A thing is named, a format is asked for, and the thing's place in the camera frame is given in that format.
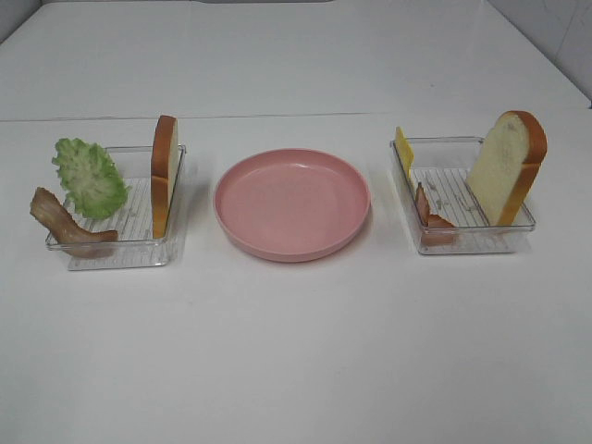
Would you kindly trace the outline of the yellow cheese slice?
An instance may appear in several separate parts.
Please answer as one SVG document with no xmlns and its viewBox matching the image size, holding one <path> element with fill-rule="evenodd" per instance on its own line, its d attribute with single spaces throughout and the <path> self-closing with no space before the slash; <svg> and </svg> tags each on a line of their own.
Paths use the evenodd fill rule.
<svg viewBox="0 0 592 444">
<path fill-rule="evenodd" d="M 397 127 L 395 131 L 395 148 L 398 153 L 399 159 L 401 160 L 403 171 L 407 175 L 408 180 L 412 180 L 411 166 L 414 160 L 414 153 L 401 127 Z"/>
</svg>

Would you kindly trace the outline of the pink bacon strip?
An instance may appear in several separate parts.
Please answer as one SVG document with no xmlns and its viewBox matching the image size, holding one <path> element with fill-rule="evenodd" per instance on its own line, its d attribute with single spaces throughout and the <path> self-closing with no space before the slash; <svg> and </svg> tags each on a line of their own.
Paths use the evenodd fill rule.
<svg viewBox="0 0 592 444">
<path fill-rule="evenodd" d="M 429 201 L 427 200 L 421 182 L 418 183 L 415 192 L 415 207 L 417 209 L 422 228 L 426 228 L 426 232 L 421 235 L 421 242 L 425 246 L 440 246 L 452 244 L 455 235 L 451 232 L 440 232 L 441 229 L 452 229 L 454 225 L 447 219 L 433 214 L 431 212 Z"/>
</svg>

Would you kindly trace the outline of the white bread slice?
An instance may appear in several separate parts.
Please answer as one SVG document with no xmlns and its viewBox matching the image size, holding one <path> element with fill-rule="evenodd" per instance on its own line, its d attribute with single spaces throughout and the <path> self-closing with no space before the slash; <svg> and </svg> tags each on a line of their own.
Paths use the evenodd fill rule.
<svg viewBox="0 0 592 444">
<path fill-rule="evenodd" d="M 547 136 L 529 112 L 503 113 L 483 140 L 466 183 L 491 226 L 509 226 L 547 154 Z"/>
<path fill-rule="evenodd" d="M 175 117 L 159 117 L 151 158 L 153 238 L 163 238 L 179 166 L 178 124 Z"/>
</svg>

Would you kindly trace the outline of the green lettuce leaf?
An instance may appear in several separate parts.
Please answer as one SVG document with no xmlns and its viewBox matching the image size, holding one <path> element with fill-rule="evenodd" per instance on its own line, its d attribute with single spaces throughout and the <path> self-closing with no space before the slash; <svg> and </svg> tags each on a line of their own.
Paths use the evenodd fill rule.
<svg viewBox="0 0 592 444">
<path fill-rule="evenodd" d="M 101 145 L 78 138 L 59 139 L 52 163 L 77 214 L 106 219 L 127 202 L 130 188 Z"/>
</svg>

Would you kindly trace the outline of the brown bacon strip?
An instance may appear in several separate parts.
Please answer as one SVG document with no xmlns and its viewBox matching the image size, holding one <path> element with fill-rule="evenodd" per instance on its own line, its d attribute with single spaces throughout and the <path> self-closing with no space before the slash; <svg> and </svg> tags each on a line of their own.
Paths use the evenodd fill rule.
<svg viewBox="0 0 592 444">
<path fill-rule="evenodd" d="M 67 244 L 66 253 L 84 259 L 110 256 L 111 247 L 91 246 L 91 243 L 116 242 L 116 230 L 91 232 L 80 227 L 56 196 L 43 187 L 37 187 L 30 204 L 30 214 L 46 227 L 54 238 Z"/>
</svg>

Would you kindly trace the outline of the pink round plate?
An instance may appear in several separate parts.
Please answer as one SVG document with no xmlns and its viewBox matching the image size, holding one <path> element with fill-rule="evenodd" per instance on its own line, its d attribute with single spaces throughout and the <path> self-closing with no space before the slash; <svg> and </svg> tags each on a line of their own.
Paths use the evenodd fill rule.
<svg viewBox="0 0 592 444">
<path fill-rule="evenodd" d="M 299 263 L 352 241 L 369 214 L 371 194 L 363 175 L 335 155 L 280 149 L 230 168 L 213 205 L 235 246 L 269 261 Z"/>
</svg>

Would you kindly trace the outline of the right clear plastic container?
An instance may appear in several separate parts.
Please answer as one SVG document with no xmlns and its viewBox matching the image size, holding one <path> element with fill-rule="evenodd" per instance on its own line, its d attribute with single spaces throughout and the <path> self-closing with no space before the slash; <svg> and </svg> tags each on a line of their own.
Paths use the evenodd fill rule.
<svg viewBox="0 0 592 444">
<path fill-rule="evenodd" d="M 491 226 L 465 180 L 483 139 L 476 136 L 410 138 L 413 162 L 406 168 L 396 143 L 393 180 L 401 199 L 415 249 L 423 255 L 515 253 L 527 245 L 536 221 L 523 205 L 509 226 Z M 450 228 L 429 228 L 415 202 L 422 186 L 430 212 L 450 222 Z"/>
</svg>

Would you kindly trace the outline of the clear plastic container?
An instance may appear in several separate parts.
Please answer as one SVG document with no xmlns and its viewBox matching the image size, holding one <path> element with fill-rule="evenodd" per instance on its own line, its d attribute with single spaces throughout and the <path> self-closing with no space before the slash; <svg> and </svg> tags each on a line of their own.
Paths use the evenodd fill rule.
<svg viewBox="0 0 592 444">
<path fill-rule="evenodd" d="M 509 226 L 491 226 L 465 180 L 483 139 L 476 136 L 410 138 L 413 162 L 406 168 L 396 143 L 393 180 L 401 199 L 415 249 L 423 255 L 515 253 L 527 245 L 536 221 L 523 205 Z M 430 212 L 450 222 L 450 228 L 429 228 L 415 202 L 422 186 Z"/>
<path fill-rule="evenodd" d="M 153 237 L 151 197 L 150 146 L 120 146 L 105 149 L 129 187 L 126 203 L 104 220 L 86 218 L 74 213 L 74 205 L 64 201 L 76 223 L 89 231 L 115 230 L 116 242 L 66 244 L 52 234 L 45 239 L 46 248 L 60 255 L 70 271 L 125 269 L 162 266 L 170 263 L 184 246 L 186 232 L 186 192 L 189 190 L 185 173 L 186 147 L 178 146 L 179 164 L 175 190 L 169 210 L 166 235 Z"/>
</svg>

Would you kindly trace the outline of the left clear plastic container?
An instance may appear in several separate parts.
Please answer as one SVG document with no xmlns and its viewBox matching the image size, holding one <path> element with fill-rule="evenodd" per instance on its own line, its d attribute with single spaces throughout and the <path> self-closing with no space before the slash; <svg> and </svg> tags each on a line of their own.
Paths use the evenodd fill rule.
<svg viewBox="0 0 592 444">
<path fill-rule="evenodd" d="M 60 255 L 70 271 L 125 269 L 162 266 L 170 263 L 184 246 L 186 232 L 186 192 L 189 190 L 185 173 L 186 147 L 178 146 L 179 164 L 175 190 L 169 210 L 166 235 L 153 237 L 151 197 L 150 146 L 120 146 L 105 149 L 129 187 L 126 203 L 104 220 L 86 218 L 74 213 L 74 205 L 64 201 L 76 223 L 89 231 L 115 230 L 116 242 L 66 244 L 52 234 L 45 239 L 46 248 Z"/>
</svg>

